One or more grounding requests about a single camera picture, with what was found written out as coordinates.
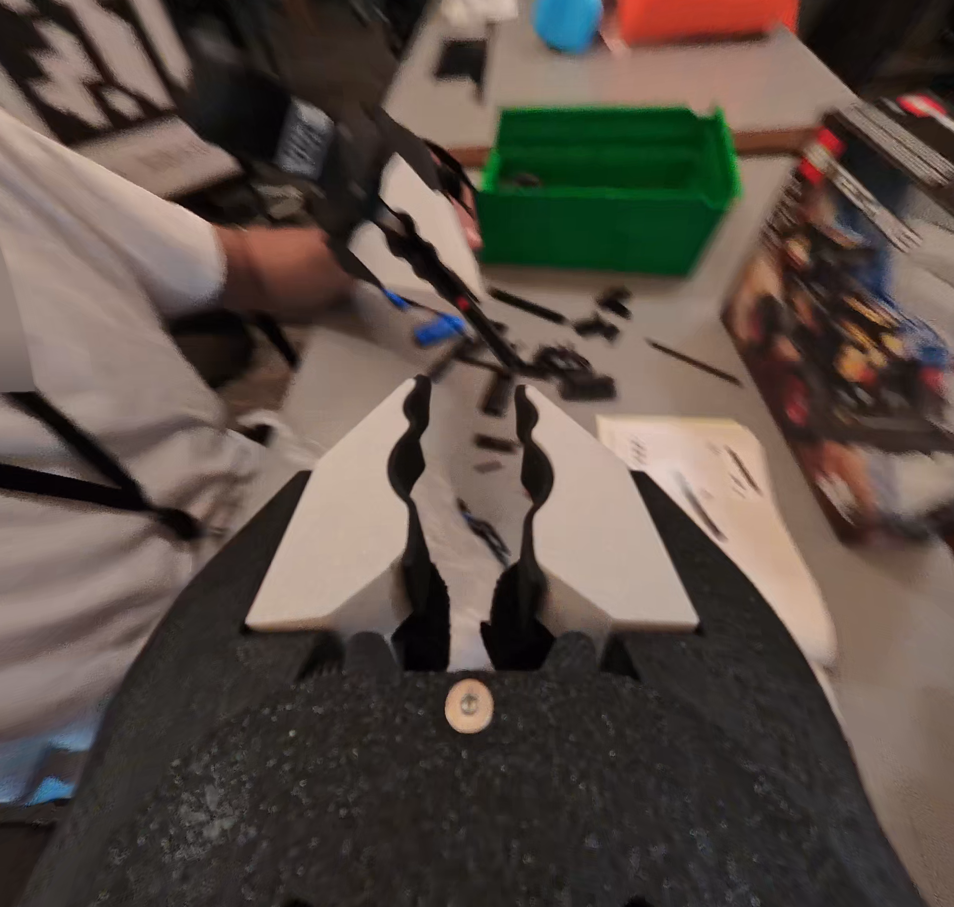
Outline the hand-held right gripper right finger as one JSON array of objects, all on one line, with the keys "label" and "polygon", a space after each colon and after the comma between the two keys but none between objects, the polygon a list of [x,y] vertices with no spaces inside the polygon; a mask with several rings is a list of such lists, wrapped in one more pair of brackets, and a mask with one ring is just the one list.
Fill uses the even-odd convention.
[{"label": "hand-held right gripper right finger", "polygon": [[585,635],[603,659],[620,635],[695,633],[699,613],[633,471],[537,388],[515,392],[530,508],[487,620],[495,670],[539,670]]}]

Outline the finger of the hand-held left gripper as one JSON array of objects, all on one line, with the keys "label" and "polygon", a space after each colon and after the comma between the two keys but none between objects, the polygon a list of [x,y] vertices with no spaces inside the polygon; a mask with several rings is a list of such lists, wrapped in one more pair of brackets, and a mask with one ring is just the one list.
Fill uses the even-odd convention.
[{"label": "finger of the hand-held left gripper", "polygon": [[[379,191],[386,206],[414,219],[419,237],[436,248],[441,263],[454,270],[478,300],[485,300],[487,291],[480,263],[467,243],[451,199],[430,188],[405,158],[388,160]],[[412,265],[390,250],[379,226],[368,221],[360,224],[349,237],[349,254],[388,292],[412,298],[423,305],[447,303],[434,285],[417,278]]]}]

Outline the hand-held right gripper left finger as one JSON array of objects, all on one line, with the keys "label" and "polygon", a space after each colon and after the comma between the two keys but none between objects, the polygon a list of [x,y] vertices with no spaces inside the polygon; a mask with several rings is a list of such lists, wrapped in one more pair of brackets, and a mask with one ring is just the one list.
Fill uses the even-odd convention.
[{"label": "hand-held right gripper left finger", "polygon": [[246,629],[373,633],[405,670],[449,668],[449,590],[414,502],[430,401],[428,377],[403,381],[318,458]]}]

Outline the person's left forearm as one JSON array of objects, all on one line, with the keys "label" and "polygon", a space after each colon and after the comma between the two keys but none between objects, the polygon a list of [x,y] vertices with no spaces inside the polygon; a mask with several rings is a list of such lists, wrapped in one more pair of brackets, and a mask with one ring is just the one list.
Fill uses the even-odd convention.
[{"label": "person's left forearm", "polygon": [[224,261],[221,305],[292,324],[320,316],[353,296],[355,281],[316,226],[213,226]]}]

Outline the lego instruction booklet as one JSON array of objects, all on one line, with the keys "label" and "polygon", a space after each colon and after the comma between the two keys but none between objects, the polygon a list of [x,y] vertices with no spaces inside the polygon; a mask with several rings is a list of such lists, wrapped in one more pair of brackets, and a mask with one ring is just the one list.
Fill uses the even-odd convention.
[{"label": "lego instruction booklet", "polygon": [[596,417],[599,441],[645,473],[754,583],[807,662],[833,668],[837,629],[774,498],[767,454],[743,423],[723,417]]}]

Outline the pile of black lego pieces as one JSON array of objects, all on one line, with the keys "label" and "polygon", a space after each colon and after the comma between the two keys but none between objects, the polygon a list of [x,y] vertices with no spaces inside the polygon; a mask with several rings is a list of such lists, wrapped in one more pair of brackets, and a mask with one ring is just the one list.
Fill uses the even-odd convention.
[{"label": "pile of black lego pieces", "polygon": [[[526,316],[539,318],[555,327],[574,329],[577,337],[601,337],[614,342],[620,327],[601,316],[598,311],[588,318],[570,318],[555,307],[533,302],[519,292],[511,292],[498,285],[489,289],[493,302],[511,307]],[[524,373],[509,373],[487,349],[476,333],[449,340],[447,351],[438,357],[427,370],[427,377],[436,384],[454,366],[471,366],[489,373],[489,384],[480,399],[478,412],[502,419],[508,414],[519,381],[533,379],[542,383],[555,383],[561,399],[568,403],[601,403],[616,397],[616,381],[612,375],[601,373],[568,342],[542,342],[530,357],[520,351],[519,340],[509,338],[509,326],[495,320],[509,344],[519,351],[526,368]]]}]

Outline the thin black lego axle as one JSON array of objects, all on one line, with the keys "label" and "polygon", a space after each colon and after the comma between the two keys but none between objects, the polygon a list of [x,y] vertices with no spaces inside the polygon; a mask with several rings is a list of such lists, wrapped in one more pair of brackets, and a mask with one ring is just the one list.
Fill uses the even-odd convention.
[{"label": "thin black lego axle", "polygon": [[655,349],[655,351],[658,351],[658,353],[662,353],[662,355],[666,355],[666,357],[669,357],[669,359],[673,359],[673,360],[677,360],[680,364],[695,368],[701,373],[712,375],[712,377],[715,377],[715,379],[719,379],[719,381],[723,381],[726,384],[732,384],[732,386],[737,386],[737,388],[745,386],[743,381],[737,375],[734,375],[734,373],[730,373],[730,372],[726,372],[726,370],[723,370],[719,366],[713,366],[713,364],[704,362],[704,360],[701,360],[697,357],[691,357],[691,355],[688,355],[684,351],[669,348],[669,346],[666,346],[666,344],[662,344],[658,340],[645,338],[645,344],[651,349]]}]

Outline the lego set box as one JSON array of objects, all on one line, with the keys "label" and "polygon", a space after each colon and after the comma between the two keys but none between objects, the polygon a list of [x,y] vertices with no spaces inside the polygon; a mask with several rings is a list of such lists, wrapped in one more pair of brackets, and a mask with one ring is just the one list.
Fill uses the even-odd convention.
[{"label": "lego set box", "polygon": [[723,322],[844,541],[952,546],[952,105],[827,114]]}]

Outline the flat black object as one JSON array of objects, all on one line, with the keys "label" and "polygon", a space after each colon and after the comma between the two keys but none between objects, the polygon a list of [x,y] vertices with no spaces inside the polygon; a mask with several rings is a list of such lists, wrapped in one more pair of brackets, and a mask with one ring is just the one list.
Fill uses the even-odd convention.
[{"label": "flat black object", "polygon": [[441,42],[434,66],[436,81],[469,81],[474,99],[484,103],[489,39],[451,39]]}]

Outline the green plastic bin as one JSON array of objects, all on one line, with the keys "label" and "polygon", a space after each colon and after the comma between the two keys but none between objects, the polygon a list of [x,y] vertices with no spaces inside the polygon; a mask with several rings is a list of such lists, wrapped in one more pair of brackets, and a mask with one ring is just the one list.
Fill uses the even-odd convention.
[{"label": "green plastic bin", "polygon": [[739,195],[721,107],[509,107],[476,199],[482,259],[686,278]]}]

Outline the black chair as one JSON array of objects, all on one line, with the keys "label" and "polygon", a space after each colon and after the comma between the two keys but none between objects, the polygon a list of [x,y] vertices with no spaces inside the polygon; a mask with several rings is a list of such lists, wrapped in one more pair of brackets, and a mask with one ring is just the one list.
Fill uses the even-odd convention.
[{"label": "black chair", "polygon": [[173,320],[167,331],[182,357],[213,390],[252,375],[259,364],[259,344],[296,370],[302,362],[280,322],[267,313],[213,309]]}]

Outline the black white patterned cloth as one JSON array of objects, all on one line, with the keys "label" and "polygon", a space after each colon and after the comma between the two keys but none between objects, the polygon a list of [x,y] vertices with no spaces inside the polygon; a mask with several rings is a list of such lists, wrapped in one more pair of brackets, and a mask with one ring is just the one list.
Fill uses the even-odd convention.
[{"label": "black white patterned cloth", "polygon": [[2,0],[2,108],[66,145],[177,118],[190,81],[166,0]]}]

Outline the light blue rounded object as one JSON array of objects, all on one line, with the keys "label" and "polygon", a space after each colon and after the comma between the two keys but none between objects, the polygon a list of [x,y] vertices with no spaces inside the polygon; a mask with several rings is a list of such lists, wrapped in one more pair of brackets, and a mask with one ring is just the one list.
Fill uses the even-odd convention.
[{"label": "light blue rounded object", "polygon": [[557,53],[585,53],[596,40],[601,20],[603,0],[533,0],[533,31]]}]

